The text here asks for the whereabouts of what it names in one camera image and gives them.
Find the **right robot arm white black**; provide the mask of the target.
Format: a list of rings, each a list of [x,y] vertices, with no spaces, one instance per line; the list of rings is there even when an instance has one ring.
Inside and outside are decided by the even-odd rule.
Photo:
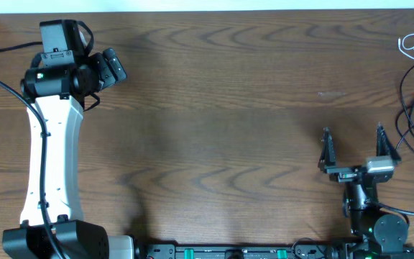
[[[323,129],[323,149],[318,167],[331,181],[345,185],[342,209],[350,219],[351,233],[358,239],[333,241],[326,258],[414,258],[414,247],[406,243],[410,222],[403,212],[390,213],[378,201],[377,184],[393,177],[401,157],[389,141],[384,127],[377,126],[376,155],[364,164],[339,167],[334,139],[329,128]]]

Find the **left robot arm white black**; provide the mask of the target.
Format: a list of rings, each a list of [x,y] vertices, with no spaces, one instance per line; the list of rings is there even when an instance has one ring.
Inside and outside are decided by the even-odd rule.
[[[81,21],[40,23],[43,51],[21,81],[31,148],[29,183],[19,226],[5,230],[11,258],[126,258],[130,236],[110,236],[83,218],[78,189],[78,138],[87,97],[126,80],[116,53],[93,51]]]

